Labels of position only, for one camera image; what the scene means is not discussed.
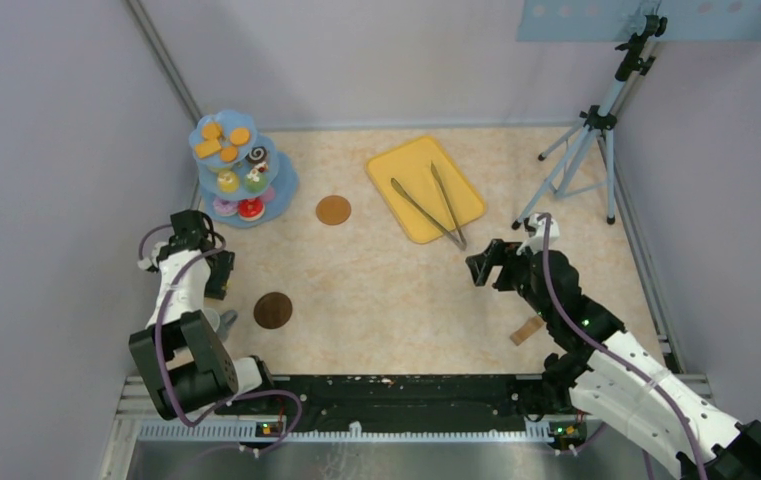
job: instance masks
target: light blue tripod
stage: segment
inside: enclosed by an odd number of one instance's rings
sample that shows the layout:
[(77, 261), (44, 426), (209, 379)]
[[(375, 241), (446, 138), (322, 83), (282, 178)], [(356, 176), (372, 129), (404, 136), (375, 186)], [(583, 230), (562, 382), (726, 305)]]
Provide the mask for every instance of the light blue tripod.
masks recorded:
[[(567, 141), (572, 135), (580, 131), (566, 149), (566, 153), (560, 161), (557, 162), (545, 181), (542, 182), (539, 190), (536, 191), (536, 194), (533, 195), (533, 198), (531, 198), (527, 203), (527, 206), (524, 207), (524, 211), (522, 211), (521, 215), (519, 215), (513, 222), (513, 230), (517, 230), (524, 222), (524, 219), (530, 216), (536, 203), (548, 190), (554, 192), (554, 196), (557, 198), (566, 198), (604, 185), (607, 186), (607, 223), (610, 225), (616, 223), (615, 154), (613, 152), (615, 146), (615, 133), (613, 132), (613, 128), (616, 125), (616, 117), (612, 114), (613, 106), (616, 105), (617, 101), (623, 99), (623, 96), (621, 95), (622, 91), (634, 72), (638, 72), (639, 75), (643, 76), (648, 73), (648, 70), (654, 63), (654, 57), (648, 56), (647, 59), (643, 59), (643, 50), (645, 50), (648, 39), (651, 36), (659, 37), (665, 32), (666, 24), (667, 20), (665, 17), (645, 15), (645, 27), (642, 32), (634, 33), (631, 35), (627, 43), (616, 47), (616, 50), (627, 51), (627, 53), (616, 71), (615, 81), (613, 81), (609, 90), (607, 90), (607, 94), (604, 96), (601, 105), (592, 105), (592, 107), (589, 108), (589, 112), (582, 112), (580, 114), (580, 120), (578, 120), (569, 131), (557, 139), (557, 141), (548, 147), (547, 150), (539, 154), (539, 161), (545, 160), (545, 158), (547, 158), (551, 152), (556, 150), (557, 147), (562, 145), (563, 142)], [(592, 143), (599, 137), (603, 139), (603, 153), (604, 162), (607, 166), (607, 179), (601, 183), (569, 192), (568, 186), (571, 183), (572, 178), (574, 178), (577, 169), (580, 168), (580, 164), (586, 158), (586, 154), (589, 152), (589, 147), (592, 146)], [(554, 180), (560, 172), (563, 172), (563, 178), (560, 180), (560, 185), (555, 187)]]

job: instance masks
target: metal tongs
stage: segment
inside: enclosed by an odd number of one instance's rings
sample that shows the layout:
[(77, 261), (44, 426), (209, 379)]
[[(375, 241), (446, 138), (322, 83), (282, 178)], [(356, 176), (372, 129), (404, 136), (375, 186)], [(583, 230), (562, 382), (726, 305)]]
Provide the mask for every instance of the metal tongs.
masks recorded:
[(451, 220), (454, 222), (454, 230), (459, 233), (459, 238), (457, 238), (456, 235), (448, 231), (447, 228), (445, 228), (441, 223), (439, 223), (438, 220), (433, 218), (432, 215), (427, 213), (426, 210), (424, 210), (424, 207), (418, 204), (409, 193), (404, 189), (403, 186), (401, 186), (400, 182), (398, 182), (397, 179), (392, 177), (392, 188), (395, 189), (396, 192), (398, 192), (398, 195), (404, 198), (407, 202), (409, 202), (410, 205), (415, 207), (418, 212), (424, 216), (424, 218), (427, 219), (434, 227), (438, 228), (440, 232), (442, 232), (442, 235), (448, 237), (452, 242), (454, 242), (454, 245), (459, 247), (460, 250), (465, 250), (465, 248), (468, 246), (468, 242), (465, 240), (465, 235), (462, 233), (462, 228), (459, 226), (459, 222), (457, 221), (457, 216), (454, 213), (454, 207), (451, 205), (451, 201), (448, 199), (448, 192), (445, 190), (445, 184), (442, 182), (442, 177), (439, 176), (439, 171), (436, 169), (436, 165), (433, 163), (430, 164), (430, 172), (433, 174), (433, 179), (436, 180), (436, 183), (439, 184), (439, 191), (442, 192), (442, 198), (445, 200), (445, 206), (448, 207), (448, 212), (451, 214)]

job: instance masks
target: yellow cutting board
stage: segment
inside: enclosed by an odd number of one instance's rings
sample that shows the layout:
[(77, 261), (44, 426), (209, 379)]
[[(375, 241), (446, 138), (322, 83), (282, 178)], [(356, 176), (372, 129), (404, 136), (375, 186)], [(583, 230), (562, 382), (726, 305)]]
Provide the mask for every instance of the yellow cutting board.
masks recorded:
[(454, 222), (445, 206), (442, 191), (430, 173), (430, 163), (436, 165), (448, 192), (448, 200), (460, 226), (478, 219), (486, 212), (486, 203), (471, 186), (459, 167), (433, 137), (423, 136), (380, 154), (365, 164), (365, 170), (380, 191), (407, 236), (415, 243), (427, 243), (442, 236), (412, 205), (392, 188), (396, 178), (409, 195), (449, 231)]

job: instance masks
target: gray wall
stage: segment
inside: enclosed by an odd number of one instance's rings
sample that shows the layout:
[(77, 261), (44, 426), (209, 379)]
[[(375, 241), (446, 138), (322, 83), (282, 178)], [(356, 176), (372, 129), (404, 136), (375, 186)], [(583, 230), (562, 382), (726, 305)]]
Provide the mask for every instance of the gray wall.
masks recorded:
[(0, 0), (0, 479), (96, 476), (189, 128), (120, 1)]
[(522, 0), (144, 0), (204, 110), (265, 128), (566, 122), (614, 44), (518, 43)]
[(667, 45), (618, 129), (686, 365), (761, 419), (761, 43)]

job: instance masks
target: beige tabletop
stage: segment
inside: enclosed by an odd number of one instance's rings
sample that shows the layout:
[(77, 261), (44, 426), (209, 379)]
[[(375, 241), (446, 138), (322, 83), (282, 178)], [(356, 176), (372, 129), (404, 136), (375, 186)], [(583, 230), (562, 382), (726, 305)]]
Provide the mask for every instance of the beige tabletop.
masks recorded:
[[(216, 223), (236, 253), (227, 298), (239, 320), (226, 347), (234, 358), (258, 355), (274, 374), (537, 373), (561, 350), (542, 328), (520, 346), (509, 336), (533, 315), (514, 293), (475, 288), (465, 266), (493, 238), (523, 240), (510, 224), (564, 150), (536, 156), (563, 128), (488, 128), (278, 132), (300, 187), (281, 217), (250, 229)], [(468, 250), (440, 238), (417, 245), (405, 236), (375, 190), (364, 165), (420, 135), (434, 136), (485, 199), (486, 214), (464, 228)], [(574, 180), (604, 178), (597, 149)], [(321, 223), (317, 203), (340, 195), (350, 218)], [(580, 272), (586, 294), (618, 316), (657, 359), (659, 344), (621, 220), (604, 221), (603, 189), (556, 201), (538, 211), (559, 222), (554, 245)], [(291, 320), (266, 330), (253, 320), (269, 292), (291, 298)]]

